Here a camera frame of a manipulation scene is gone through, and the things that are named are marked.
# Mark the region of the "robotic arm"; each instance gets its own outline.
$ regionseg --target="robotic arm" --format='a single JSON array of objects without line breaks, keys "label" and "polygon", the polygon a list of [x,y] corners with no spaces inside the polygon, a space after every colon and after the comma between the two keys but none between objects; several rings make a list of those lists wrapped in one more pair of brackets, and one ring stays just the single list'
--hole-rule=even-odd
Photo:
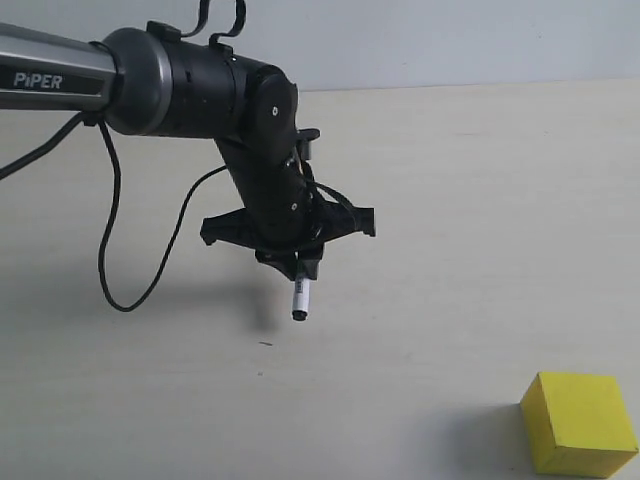
[{"label": "robotic arm", "polygon": [[[0,109],[86,112],[123,135],[213,139],[245,208],[205,219],[202,239],[250,248],[295,282],[293,317],[304,320],[325,243],[375,236],[374,211],[314,180],[310,144],[320,132],[297,128],[298,91],[284,72],[220,43],[242,30],[243,0],[229,33],[204,46],[185,41],[208,7],[201,0],[190,34],[149,22],[91,43],[0,24]],[[0,179],[19,169],[9,167]]]}]

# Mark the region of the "marker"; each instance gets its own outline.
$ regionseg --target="marker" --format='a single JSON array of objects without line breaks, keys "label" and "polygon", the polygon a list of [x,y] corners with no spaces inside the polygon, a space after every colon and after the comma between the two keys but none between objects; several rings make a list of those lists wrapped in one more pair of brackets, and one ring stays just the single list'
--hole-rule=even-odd
[{"label": "marker", "polygon": [[293,291],[293,319],[302,322],[309,314],[309,291],[311,290],[311,280],[305,273],[298,273]]}]

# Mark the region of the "wooden block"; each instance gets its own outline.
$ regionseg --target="wooden block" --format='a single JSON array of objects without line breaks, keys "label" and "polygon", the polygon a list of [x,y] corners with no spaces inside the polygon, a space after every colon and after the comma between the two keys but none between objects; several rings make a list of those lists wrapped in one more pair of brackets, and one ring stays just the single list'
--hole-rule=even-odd
[{"label": "wooden block", "polygon": [[609,478],[638,454],[614,377],[540,372],[520,406],[537,473]]}]

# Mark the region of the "table surface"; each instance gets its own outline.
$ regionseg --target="table surface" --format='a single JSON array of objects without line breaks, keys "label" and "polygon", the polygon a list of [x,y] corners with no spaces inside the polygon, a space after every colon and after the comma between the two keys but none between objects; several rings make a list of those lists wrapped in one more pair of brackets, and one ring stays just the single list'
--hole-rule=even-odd
[{"label": "table surface", "polygon": [[[83,128],[0,188],[0,476],[530,479],[540,370],[618,377],[640,428],[640,81],[308,93],[319,181],[377,209],[330,244],[310,319],[195,196],[149,301],[104,301],[111,170]],[[0,115],[3,162],[68,117]],[[208,141],[116,137],[108,277],[147,286]],[[636,479],[640,461],[617,476]]]}]

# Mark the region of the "silver arm segment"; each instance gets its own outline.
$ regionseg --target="silver arm segment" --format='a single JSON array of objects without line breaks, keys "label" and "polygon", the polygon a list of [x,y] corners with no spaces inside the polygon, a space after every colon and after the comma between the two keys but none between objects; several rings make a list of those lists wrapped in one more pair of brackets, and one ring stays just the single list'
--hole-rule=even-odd
[{"label": "silver arm segment", "polygon": [[0,23],[0,109],[97,111],[115,76],[102,46]]}]

